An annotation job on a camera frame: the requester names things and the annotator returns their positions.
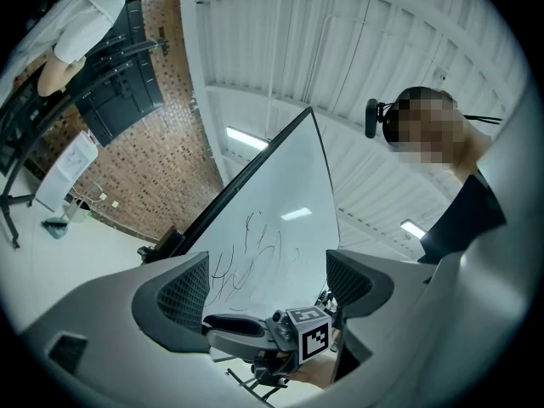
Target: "person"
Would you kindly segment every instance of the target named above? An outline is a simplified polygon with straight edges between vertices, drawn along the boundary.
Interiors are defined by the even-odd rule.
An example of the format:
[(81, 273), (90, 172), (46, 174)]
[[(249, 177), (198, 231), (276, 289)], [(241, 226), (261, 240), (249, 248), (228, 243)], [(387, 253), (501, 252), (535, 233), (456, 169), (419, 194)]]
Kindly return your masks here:
[[(445, 255), (464, 251), (476, 236), (505, 222), (478, 170), (478, 160), (490, 148), (491, 137), (469, 122), (447, 92), (405, 89), (384, 114), (382, 131), (393, 151), (411, 161), (442, 164), (463, 184), (446, 212), (421, 239), (425, 255), (420, 263), (438, 264)], [(318, 354), (288, 378), (326, 388), (335, 364), (334, 358)]]
[(48, 59), (37, 84), (48, 97), (62, 89), (85, 65), (85, 54), (113, 26), (126, 0), (58, 0), (26, 34), (0, 74), (0, 106), (14, 79), (38, 56)]
[(383, 116), (383, 136), (409, 161), (441, 164), (465, 183), (492, 142), (470, 118), (446, 91), (407, 88)]

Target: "brick wall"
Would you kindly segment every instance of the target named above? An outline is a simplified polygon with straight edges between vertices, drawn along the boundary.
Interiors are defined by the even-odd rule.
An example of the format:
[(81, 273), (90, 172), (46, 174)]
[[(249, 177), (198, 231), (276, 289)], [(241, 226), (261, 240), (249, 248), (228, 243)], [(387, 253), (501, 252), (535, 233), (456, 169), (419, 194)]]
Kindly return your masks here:
[[(166, 55), (160, 49), (151, 52), (165, 105), (132, 125), (107, 148), (99, 147), (98, 159), (76, 189), (81, 192), (100, 178), (108, 198), (92, 208), (158, 239), (172, 224), (185, 230), (223, 186), (198, 110), (191, 105), (179, 0), (148, 0), (143, 10), (147, 37), (160, 37), (161, 29), (167, 40)], [(38, 66), (39, 62), (28, 72)], [(46, 134), (47, 147), (35, 154), (40, 168), (47, 170), (82, 129), (87, 126), (73, 106)], [(118, 208), (111, 206), (114, 200)]]

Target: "floor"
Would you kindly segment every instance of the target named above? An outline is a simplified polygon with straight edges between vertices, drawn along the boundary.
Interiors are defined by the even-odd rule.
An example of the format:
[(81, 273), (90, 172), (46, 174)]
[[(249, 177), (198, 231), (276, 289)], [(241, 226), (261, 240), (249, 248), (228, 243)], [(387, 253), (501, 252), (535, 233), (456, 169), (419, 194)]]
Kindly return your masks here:
[[(0, 189), (6, 178), (0, 175)], [(28, 171), (19, 173), (12, 196), (36, 191), (39, 183)], [(0, 216), (0, 299), (15, 332), (20, 333), (39, 315), (82, 283), (140, 264), (136, 253), (148, 242), (87, 218), (70, 223), (68, 232), (54, 239), (41, 222), (52, 213), (38, 201), (32, 207), (11, 207), (20, 233), (20, 249), (14, 250), (11, 234)]]

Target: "person's arm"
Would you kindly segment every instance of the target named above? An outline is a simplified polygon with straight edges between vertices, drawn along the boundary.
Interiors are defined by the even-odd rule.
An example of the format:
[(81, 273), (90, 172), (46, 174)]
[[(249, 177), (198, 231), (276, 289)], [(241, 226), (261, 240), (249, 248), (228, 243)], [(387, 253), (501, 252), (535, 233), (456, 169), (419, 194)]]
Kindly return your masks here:
[(37, 82), (37, 93), (48, 97), (62, 89), (84, 66), (85, 56), (69, 65), (51, 54)]
[(90, 2), (82, 0), (43, 67), (37, 84), (38, 94), (47, 97), (66, 86), (85, 65), (85, 54), (110, 28), (110, 21)]
[(332, 357), (318, 354), (310, 361), (302, 364), (297, 371), (287, 378), (292, 381), (308, 383), (325, 389), (331, 385), (332, 374), (334, 373), (336, 363), (337, 361)]

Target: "white shirt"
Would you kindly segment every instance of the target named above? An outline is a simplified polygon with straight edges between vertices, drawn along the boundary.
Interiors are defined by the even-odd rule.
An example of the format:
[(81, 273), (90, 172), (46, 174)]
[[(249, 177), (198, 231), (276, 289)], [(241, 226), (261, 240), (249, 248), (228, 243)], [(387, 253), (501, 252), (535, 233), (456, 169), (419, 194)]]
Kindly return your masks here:
[(91, 0), (66, 0), (55, 16), (41, 19), (9, 56), (0, 75), (0, 106), (9, 96), (14, 79), (41, 54), (53, 48), (54, 55), (72, 64), (80, 60), (105, 36), (118, 14), (108, 14)]

